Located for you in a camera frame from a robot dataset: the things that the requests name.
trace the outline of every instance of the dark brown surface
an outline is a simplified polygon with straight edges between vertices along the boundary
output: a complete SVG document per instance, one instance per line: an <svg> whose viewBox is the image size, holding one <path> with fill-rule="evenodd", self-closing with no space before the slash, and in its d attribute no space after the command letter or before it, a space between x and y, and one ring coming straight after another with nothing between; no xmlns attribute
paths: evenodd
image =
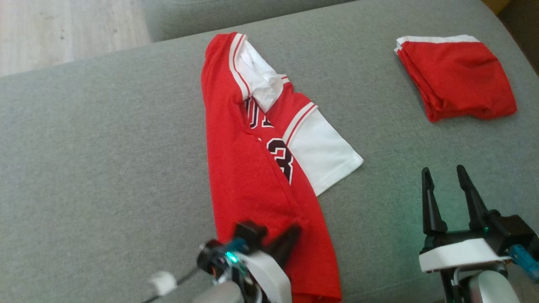
<svg viewBox="0 0 539 303"><path fill-rule="evenodd" d="M512 0L498 17L539 74L539 0Z"/></svg>

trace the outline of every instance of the cable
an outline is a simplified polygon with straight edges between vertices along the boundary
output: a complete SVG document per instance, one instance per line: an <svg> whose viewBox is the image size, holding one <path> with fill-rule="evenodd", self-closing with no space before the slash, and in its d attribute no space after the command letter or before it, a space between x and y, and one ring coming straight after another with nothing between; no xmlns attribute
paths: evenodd
<svg viewBox="0 0 539 303"><path fill-rule="evenodd" d="M183 277L176 280L176 286L180 286L185 281L191 279L195 275L195 273L197 273L197 272L198 272L198 267L197 266L193 267L186 275L184 275ZM156 296L153 296L153 297L149 298L148 300L146 300L146 301L144 301L142 303L151 303L151 302L159 299L160 297L161 296L156 295Z"/></svg>

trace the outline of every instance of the green led light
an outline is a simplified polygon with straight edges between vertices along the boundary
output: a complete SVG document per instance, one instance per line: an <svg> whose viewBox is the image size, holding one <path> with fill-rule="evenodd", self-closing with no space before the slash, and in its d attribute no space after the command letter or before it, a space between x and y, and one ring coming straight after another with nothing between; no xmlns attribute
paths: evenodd
<svg viewBox="0 0 539 303"><path fill-rule="evenodd" d="M230 261L232 261L233 263L237 263L237 262L238 262L238 257L234 256L234 254L231 253L230 251L227 251L225 255L226 255L226 257L227 257Z"/></svg>

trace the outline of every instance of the red fabric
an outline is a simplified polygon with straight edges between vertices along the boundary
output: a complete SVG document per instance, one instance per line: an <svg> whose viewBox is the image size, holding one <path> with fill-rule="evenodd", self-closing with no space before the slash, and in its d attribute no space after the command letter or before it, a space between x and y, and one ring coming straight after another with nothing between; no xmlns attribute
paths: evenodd
<svg viewBox="0 0 539 303"><path fill-rule="evenodd" d="M418 87L427 118L494 119L516 112L498 59L481 42L404 42L397 54Z"/></svg>
<svg viewBox="0 0 539 303"><path fill-rule="evenodd" d="M297 102L306 105L310 100L285 84L268 121L253 98L244 100L232 74L229 60L235 37L236 33L215 36L206 49L202 70L218 238L230 240L236 222L246 219L267 226L267 241L299 223L301 236L285 268L294 303L340 302L337 261L320 206L307 177L281 140L301 109Z"/></svg>

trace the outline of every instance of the clothing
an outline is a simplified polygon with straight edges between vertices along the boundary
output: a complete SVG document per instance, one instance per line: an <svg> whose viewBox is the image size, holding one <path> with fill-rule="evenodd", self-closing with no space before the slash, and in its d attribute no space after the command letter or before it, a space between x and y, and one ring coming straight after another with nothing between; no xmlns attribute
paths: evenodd
<svg viewBox="0 0 539 303"><path fill-rule="evenodd" d="M431 122L463 115L494 119L516 112L500 62L472 36L400 37L395 52L418 87Z"/></svg>
<svg viewBox="0 0 539 303"><path fill-rule="evenodd" d="M315 191L363 159L245 35L215 36L202 92L218 238L230 240L236 222L246 219L267 226L266 242L298 223L301 235L285 267L294 302L340 301L337 261Z"/></svg>

